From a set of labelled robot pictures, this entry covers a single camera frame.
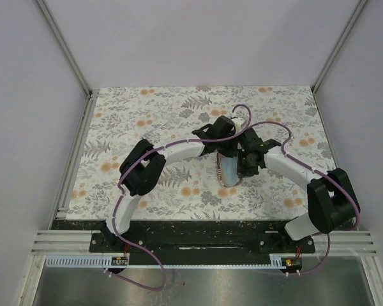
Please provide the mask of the light blue cleaning cloth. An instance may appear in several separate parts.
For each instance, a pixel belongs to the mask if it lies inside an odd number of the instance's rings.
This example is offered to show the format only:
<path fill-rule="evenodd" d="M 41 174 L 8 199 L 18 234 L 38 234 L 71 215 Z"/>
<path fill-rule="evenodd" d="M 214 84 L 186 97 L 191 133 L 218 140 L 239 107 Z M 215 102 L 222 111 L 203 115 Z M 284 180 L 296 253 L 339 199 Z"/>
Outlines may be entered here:
<path fill-rule="evenodd" d="M 220 163 L 222 169 L 222 182 L 226 187 L 238 185 L 240 178 L 237 175 L 237 157 L 224 157 Z"/>

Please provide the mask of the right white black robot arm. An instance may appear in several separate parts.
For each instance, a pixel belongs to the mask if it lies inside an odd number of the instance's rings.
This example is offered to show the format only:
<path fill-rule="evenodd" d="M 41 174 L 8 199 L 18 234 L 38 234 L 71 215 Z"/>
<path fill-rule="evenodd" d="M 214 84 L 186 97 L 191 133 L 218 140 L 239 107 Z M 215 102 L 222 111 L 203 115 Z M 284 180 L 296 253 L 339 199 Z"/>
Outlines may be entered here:
<path fill-rule="evenodd" d="M 276 140 L 263 141 L 250 128 L 238 137 L 237 174 L 252 177 L 260 169 L 275 171 L 306 191 L 307 213 L 285 225 L 278 235 L 279 248 L 292 252 L 301 239 L 317 233 L 329 234 L 344 223 L 360 221 L 360 206 L 346 171 L 341 168 L 322 171 L 289 154 Z"/>

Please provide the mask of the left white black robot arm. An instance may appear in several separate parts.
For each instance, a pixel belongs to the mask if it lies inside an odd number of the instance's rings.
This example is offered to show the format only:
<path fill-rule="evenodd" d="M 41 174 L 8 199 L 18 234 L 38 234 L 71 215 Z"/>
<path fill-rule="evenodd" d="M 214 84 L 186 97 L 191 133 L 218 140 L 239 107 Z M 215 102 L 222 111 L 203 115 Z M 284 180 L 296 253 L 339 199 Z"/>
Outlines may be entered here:
<path fill-rule="evenodd" d="M 216 169 L 224 187 L 242 182 L 237 175 L 237 138 L 243 130 L 244 119 L 220 116 L 214 124 L 194 130 L 190 137 L 161 147 L 140 140 L 120 165 L 117 183 L 122 195 L 112 215 L 100 227 L 103 244 L 112 252 L 124 248 L 130 221 L 141 197 L 157 185 L 164 167 L 200 156 L 216 153 Z"/>

